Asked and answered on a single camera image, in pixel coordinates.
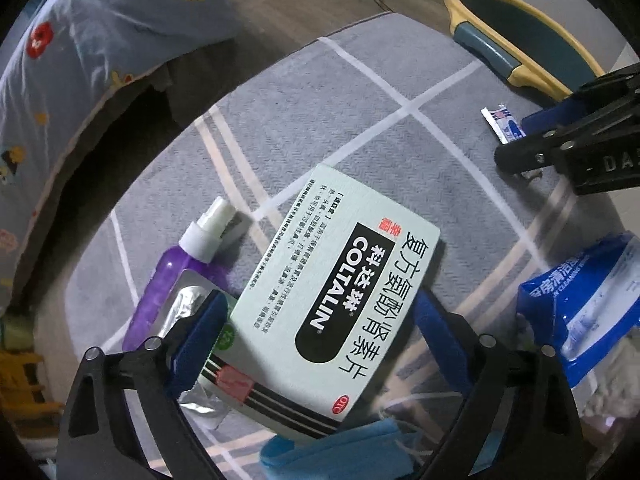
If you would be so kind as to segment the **yellow teal trash bin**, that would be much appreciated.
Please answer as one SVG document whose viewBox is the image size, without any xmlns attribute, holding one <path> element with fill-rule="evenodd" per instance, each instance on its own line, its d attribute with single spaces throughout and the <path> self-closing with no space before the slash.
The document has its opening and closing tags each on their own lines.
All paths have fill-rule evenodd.
<svg viewBox="0 0 640 480">
<path fill-rule="evenodd" d="M 605 74 L 562 25 L 523 0 L 444 0 L 457 44 L 508 84 L 560 102 Z"/>
</svg>

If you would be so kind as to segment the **small wooden chair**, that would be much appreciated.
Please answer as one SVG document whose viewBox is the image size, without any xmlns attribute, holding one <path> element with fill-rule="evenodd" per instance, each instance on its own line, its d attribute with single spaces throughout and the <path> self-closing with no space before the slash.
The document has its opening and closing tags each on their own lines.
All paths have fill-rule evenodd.
<svg viewBox="0 0 640 480">
<path fill-rule="evenodd" d="M 38 379 L 43 357 L 34 352 L 1 351 L 1 415 L 19 437 L 53 438 L 64 405 L 49 401 Z"/>
</svg>

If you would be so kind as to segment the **green medicine box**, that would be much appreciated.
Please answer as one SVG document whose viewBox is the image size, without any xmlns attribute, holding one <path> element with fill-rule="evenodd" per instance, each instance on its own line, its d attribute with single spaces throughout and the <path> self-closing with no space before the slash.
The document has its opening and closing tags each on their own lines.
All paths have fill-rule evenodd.
<svg viewBox="0 0 640 480">
<path fill-rule="evenodd" d="M 314 168 L 200 384 L 291 440 L 335 434 L 383 363 L 439 235 L 367 185 Z"/>
</svg>

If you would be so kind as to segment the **silver blister pack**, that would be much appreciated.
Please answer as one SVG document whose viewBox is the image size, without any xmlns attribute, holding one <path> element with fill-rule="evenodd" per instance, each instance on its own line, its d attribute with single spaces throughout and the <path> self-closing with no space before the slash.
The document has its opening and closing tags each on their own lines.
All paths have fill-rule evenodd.
<svg viewBox="0 0 640 480">
<path fill-rule="evenodd" d="M 235 299 L 191 271 L 175 284 L 152 327 L 152 335 L 168 344 L 168 396 L 198 426 L 213 430 L 230 408 L 200 384 L 206 360 L 222 337 Z"/>
</svg>

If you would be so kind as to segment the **grey plaid blanket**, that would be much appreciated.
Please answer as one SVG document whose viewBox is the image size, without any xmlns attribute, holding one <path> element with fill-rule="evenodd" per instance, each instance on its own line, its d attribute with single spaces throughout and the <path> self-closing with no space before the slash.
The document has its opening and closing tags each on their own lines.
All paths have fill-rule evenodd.
<svg viewBox="0 0 640 480">
<path fill-rule="evenodd" d="M 162 252 L 219 195 L 239 208 L 218 284 L 239 292 L 297 194 L 331 165 L 435 223 L 428 281 L 450 308 L 513 327 L 518 282 L 622 228 L 612 200 L 554 170 L 499 174 L 483 105 L 534 104 L 467 50 L 399 14 L 369 18 L 277 62 L 219 101 L 128 188 L 65 293 L 75 347 L 117 350 Z"/>
</svg>

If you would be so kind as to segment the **purple spray bottle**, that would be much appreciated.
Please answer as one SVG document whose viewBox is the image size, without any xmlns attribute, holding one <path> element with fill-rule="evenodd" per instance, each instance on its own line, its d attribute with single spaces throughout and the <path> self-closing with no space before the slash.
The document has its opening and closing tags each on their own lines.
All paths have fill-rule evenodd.
<svg viewBox="0 0 640 480">
<path fill-rule="evenodd" d="M 198 220 L 190 223 L 178 244 L 163 252 L 134 310 L 122 350 L 137 349 L 151 335 L 163 305 L 184 272 L 198 274 L 220 289 L 228 288 L 228 272 L 214 259 L 222 234 L 234 216 L 235 208 L 218 196 Z"/>
</svg>

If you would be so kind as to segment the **blue cartoon duvet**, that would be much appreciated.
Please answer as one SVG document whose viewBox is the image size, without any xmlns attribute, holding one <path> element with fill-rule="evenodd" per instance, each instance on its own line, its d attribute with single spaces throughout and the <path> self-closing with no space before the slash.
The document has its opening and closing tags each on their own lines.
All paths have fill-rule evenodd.
<svg viewBox="0 0 640 480">
<path fill-rule="evenodd" d="M 26 281 L 65 159 L 114 94 L 232 37 L 226 0 L 36 0 L 1 48 L 1 305 Z"/>
</svg>

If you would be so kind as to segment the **green small bin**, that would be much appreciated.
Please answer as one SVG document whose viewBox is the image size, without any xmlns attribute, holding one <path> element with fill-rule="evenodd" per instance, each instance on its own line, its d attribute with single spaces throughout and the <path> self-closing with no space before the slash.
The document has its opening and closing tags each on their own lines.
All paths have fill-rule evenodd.
<svg viewBox="0 0 640 480">
<path fill-rule="evenodd" d="M 34 321 L 28 315 L 7 313 L 1 318 L 1 349 L 9 352 L 34 350 Z"/>
</svg>

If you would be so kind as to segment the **small blue white sachet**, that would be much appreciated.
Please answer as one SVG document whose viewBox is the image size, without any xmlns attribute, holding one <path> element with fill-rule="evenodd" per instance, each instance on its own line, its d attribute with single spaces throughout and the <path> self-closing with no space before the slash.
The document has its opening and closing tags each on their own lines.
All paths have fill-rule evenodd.
<svg viewBox="0 0 640 480">
<path fill-rule="evenodd" d="M 480 110 L 480 114 L 485 118 L 488 126 L 502 145 L 526 137 L 526 133 L 505 105 L 500 104 L 495 110 L 488 110 L 487 107 L 484 107 Z"/>
</svg>

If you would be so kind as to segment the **blue face mask with loops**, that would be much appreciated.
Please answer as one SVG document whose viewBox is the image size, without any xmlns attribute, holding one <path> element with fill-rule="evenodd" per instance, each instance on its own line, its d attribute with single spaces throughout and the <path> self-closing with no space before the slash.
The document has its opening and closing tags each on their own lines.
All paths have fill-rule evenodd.
<svg viewBox="0 0 640 480">
<path fill-rule="evenodd" d="M 420 440 L 419 431 L 383 418 L 307 444 L 275 436 L 259 463 L 269 479 L 400 479 L 413 473 Z"/>
</svg>

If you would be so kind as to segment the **blue wet wipes pack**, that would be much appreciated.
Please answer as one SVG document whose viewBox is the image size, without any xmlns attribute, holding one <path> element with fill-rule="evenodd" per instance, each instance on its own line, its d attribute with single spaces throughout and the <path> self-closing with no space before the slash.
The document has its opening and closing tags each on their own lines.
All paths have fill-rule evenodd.
<svg viewBox="0 0 640 480">
<path fill-rule="evenodd" d="M 516 313 L 551 346 L 570 386 L 639 325 L 639 239 L 609 235 L 518 288 Z"/>
</svg>

